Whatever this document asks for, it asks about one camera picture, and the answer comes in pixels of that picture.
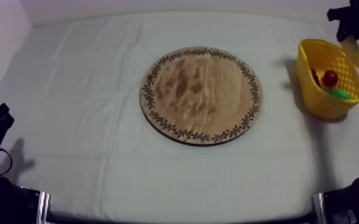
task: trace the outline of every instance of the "yellow basket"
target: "yellow basket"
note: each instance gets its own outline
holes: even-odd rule
[[[327,70],[337,72],[338,83],[334,89],[344,90],[350,99],[334,97],[317,86],[311,69],[316,71],[319,80]],[[316,116],[335,119],[359,103],[359,75],[355,65],[336,45],[319,39],[302,40],[299,44],[296,72],[305,106]]]

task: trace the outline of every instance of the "white sheet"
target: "white sheet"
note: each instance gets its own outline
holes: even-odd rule
[[[331,27],[223,13],[158,13],[36,28],[0,84],[22,143],[18,184],[52,194],[51,209],[119,221],[219,223],[302,215],[310,197],[359,177],[359,106],[337,123],[301,113],[292,72],[303,38]],[[260,79],[259,119],[240,138],[197,148],[145,120],[141,79],[161,55],[212,46]]]

